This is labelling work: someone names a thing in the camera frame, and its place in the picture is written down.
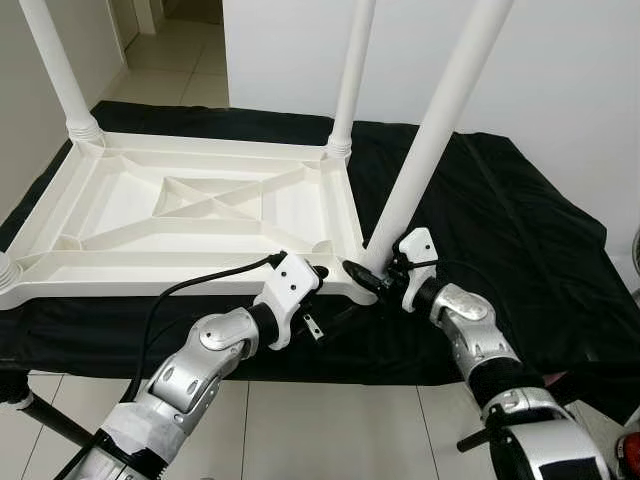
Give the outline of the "red round canister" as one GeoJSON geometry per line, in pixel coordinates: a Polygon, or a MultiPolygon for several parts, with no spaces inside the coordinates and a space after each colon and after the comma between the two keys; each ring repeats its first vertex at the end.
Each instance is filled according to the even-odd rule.
{"type": "Polygon", "coordinates": [[[617,440],[614,447],[621,480],[640,480],[640,431],[630,431],[617,440]]]}

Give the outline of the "white plastic table top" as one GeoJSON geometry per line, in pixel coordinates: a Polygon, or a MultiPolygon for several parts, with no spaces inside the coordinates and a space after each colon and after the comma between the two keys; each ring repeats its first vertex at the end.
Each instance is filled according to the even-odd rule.
{"type": "Polygon", "coordinates": [[[374,297],[344,273],[364,255],[346,165],[324,147],[109,132],[74,143],[12,243],[23,266],[0,310],[37,298],[257,294],[280,251],[329,270],[321,293],[374,297]]]}

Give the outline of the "white plastic table leg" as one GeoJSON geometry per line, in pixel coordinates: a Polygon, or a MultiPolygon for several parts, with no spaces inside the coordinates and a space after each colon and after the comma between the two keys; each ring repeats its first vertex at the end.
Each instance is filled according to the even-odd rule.
{"type": "Polygon", "coordinates": [[[369,42],[372,20],[375,17],[378,0],[356,0],[355,14],[352,17],[351,31],[344,58],[340,90],[335,106],[332,132],[326,138],[324,157],[328,161],[348,163],[352,151],[351,132],[355,124],[362,78],[369,42]]]}
{"type": "Polygon", "coordinates": [[[372,273],[387,270],[513,5],[515,0],[475,0],[362,256],[372,273]]]}
{"type": "Polygon", "coordinates": [[[0,250],[0,293],[9,291],[20,283],[23,266],[9,253],[0,250]]]}
{"type": "Polygon", "coordinates": [[[65,118],[69,140],[105,148],[104,131],[84,100],[46,0],[18,0],[65,118]]]}

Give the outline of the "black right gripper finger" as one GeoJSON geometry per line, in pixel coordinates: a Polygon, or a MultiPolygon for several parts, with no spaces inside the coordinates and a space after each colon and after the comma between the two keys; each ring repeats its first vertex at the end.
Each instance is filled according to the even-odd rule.
{"type": "Polygon", "coordinates": [[[365,291],[375,294],[378,298],[383,297],[384,294],[387,293],[387,284],[385,284],[384,280],[379,278],[374,271],[366,269],[365,266],[358,264],[358,262],[343,260],[342,268],[344,273],[351,276],[353,282],[355,282],[358,287],[365,289],[365,291]]]}

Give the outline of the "pink round object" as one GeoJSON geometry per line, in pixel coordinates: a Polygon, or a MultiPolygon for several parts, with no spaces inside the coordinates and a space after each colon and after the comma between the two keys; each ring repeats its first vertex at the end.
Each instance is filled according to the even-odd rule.
{"type": "Polygon", "coordinates": [[[572,372],[548,372],[541,375],[544,387],[552,392],[572,392],[576,389],[576,378],[572,372]]]}

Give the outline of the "black table cloth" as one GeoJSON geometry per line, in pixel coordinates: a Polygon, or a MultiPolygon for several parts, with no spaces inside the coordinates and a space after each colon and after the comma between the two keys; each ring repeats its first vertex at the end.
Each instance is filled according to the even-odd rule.
{"type": "MultiPolygon", "coordinates": [[[[234,108],[183,108],[101,101],[92,109],[105,131],[323,145],[329,116],[234,108]]],[[[362,229],[372,229],[417,131],[416,125],[356,122],[349,166],[362,229]]],[[[44,172],[0,187],[19,204],[0,224],[8,251],[70,150],[64,141],[44,172]]],[[[475,266],[445,271],[463,288],[502,302],[499,321],[526,365],[566,372],[581,401],[616,422],[636,410],[639,306],[605,252],[607,232],[568,201],[511,140],[454,134],[412,227],[429,227],[444,259],[475,266]]],[[[152,297],[35,300],[0,310],[0,372],[64,372],[128,380],[140,323],[152,297]]],[[[379,308],[332,343],[310,339],[244,362],[230,378],[436,387],[461,381],[445,338],[425,317],[379,308]]]]}

